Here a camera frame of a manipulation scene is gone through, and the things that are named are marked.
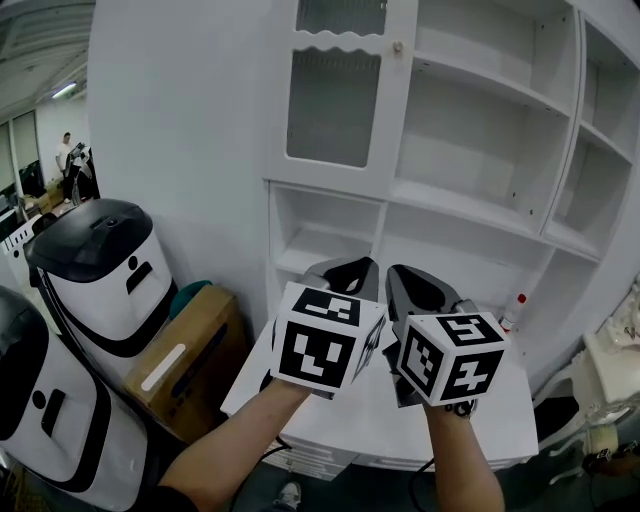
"forearm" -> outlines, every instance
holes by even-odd
[[[502,512],[497,478],[484,458],[471,422],[441,407],[425,407],[443,512]]]
[[[274,380],[224,424],[173,462],[160,485],[187,495],[201,511],[229,499],[310,390]]]

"ceiling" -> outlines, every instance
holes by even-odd
[[[0,122],[71,81],[86,92],[95,2],[14,0],[0,6]]]

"cardboard box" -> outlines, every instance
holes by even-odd
[[[62,178],[53,180],[47,185],[47,194],[49,194],[49,201],[51,201],[52,208],[64,201]]]
[[[125,387],[176,437],[193,443],[220,424],[220,406],[247,354],[236,298],[208,285],[144,351]]]
[[[29,204],[33,204],[40,210],[42,215],[45,213],[51,213],[51,201],[49,200],[49,194],[46,192],[38,198],[25,194],[23,199],[25,207],[28,208]]]

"teal object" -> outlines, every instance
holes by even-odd
[[[171,301],[171,306],[169,306],[169,318],[173,320],[180,314],[191,299],[193,299],[198,292],[202,290],[208,284],[213,284],[211,281],[196,281],[195,283],[188,284],[178,293]]]

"black sleeve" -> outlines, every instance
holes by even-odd
[[[193,502],[184,494],[171,487],[155,487],[144,496],[135,509],[139,512],[157,512],[158,510],[179,510],[180,512],[198,512]]]

